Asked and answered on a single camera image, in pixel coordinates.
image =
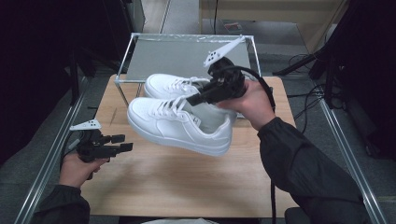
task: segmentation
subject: white sneaker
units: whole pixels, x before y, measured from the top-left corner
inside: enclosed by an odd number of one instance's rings
[[[207,103],[191,106],[185,96],[174,100],[138,97],[128,107],[129,123],[145,139],[209,156],[228,151],[232,120],[229,113],[220,113]]]
[[[166,74],[153,74],[145,82],[145,95],[157,99],[175,99],[179,96],[191,96],[198,93],[198,89],[209,83],[202,77],[176,77]]]

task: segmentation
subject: wooden board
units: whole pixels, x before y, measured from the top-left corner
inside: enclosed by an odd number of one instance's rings
[[[113,76],[96,118],[104,135],[125,134],[131,152],[105,164],[82,187],[92,215],[145,217],[270,217],[270,178],[262,167],[257,131],[245,119],[233,126],[233,141],[221,157],[184,148],[155,145],[137,135],[127,121],[127,106]],[[274,88],[276,114],[294,124],[282,81],[265,79]],[[138,84],[121,84],[131,101]],[[279,217],[296,206],[288,193],[276,191]]]

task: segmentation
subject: human hand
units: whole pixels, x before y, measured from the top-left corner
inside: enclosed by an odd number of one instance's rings
[[[59,184],[79,189],[90,174],[98,172],[100,166],[107,161],[108,158],[84,162],[78,157],[77,153],[67,155],[64,157],[64,164],[62,164]]]
[[[276,115],[260,82],[245,80],[245,88],[247,91],[243,96],[218,102],[217,106],[241,113],[258,131]]]

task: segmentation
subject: gray floor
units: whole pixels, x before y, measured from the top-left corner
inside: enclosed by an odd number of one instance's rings
[[[198,34],[198,1],[172,0],[165,17],[164,12],[167,2],[165,0],[158,1],[161,5],[159,7],[155,4],[155,0],[146,1],[144,6],[147,10],[148,22],[145,32],[159,33],[159,29],[162,29],[166,34]],[[240,21],[240,24],[242,34],[255,36],[260,67],[265,76],[271,76],[272,72],[289,66],[290,59],[294,55],[306,54],[304,42],[295,24],[264,21]],[[204,21],[203,34],[213,34],[213,21]],[[217,22],[217,34],[228,34],[221,21]],[[293,58],[293,60],[291,62],[296,62],[295,60],[298,60],[298,58]],[[113,71],[101,64],[97,64],[97,67],[98,74],[90,81],[86,93],[87,97],[84,98],[74,123],[91,119],[94,116],[94,110],[89,109],[89,106],[99,106],[107,81],[114,74]],[[308,68],[302,67],[299,71],[282,77],[287,94],[307,93],[312,89],[314,84],[307,75]],[[53,140],[62,126],[63,119],[67,116],[70,99],[71,94],[69,92],[42,124],[31,143],[0,167],[1,223],[13,223],[15,221],[28,190],[51,150]],[[290,107],[293,115],[296,115],[304,109],[304,98],[290,98]],[[375,160],[367,156],[365,145],[361,141],[348,113],[344,110],[335,110],[334,113],[358,164],[361,166],[368,185],[377,198],[379,207],[389,223],[396,223],[396,178],[394,175],[396,162]],[[304,125],[304,117],[295,121],[297,128],[301,130]],[[307,129],[304,134],[332,160],[349,171],[342,149],[339,147],[320,105],[308,111]],[[43,191],[42,197],[45,197],[53,185],[56,184],[58,179],[57,167],[58,164],[55,165],[53,172],[50,174],[49,183]],[[117,217],[92,216],[90,223],[117,222]],[[268,218],[263,219],[262,223],[270,223],[270,220]],[[284,219],[279,218],[278,223],[284,223]]]

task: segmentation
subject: black sleeve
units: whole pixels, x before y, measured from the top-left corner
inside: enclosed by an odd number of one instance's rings
[[[312,223],[370,223],[356,182],[297,129],[275,118],[258,136],[265,171]]]
[[[31,224],[89,223],[90,205],[80,194],[80,189],[57,185],[39,205]]]

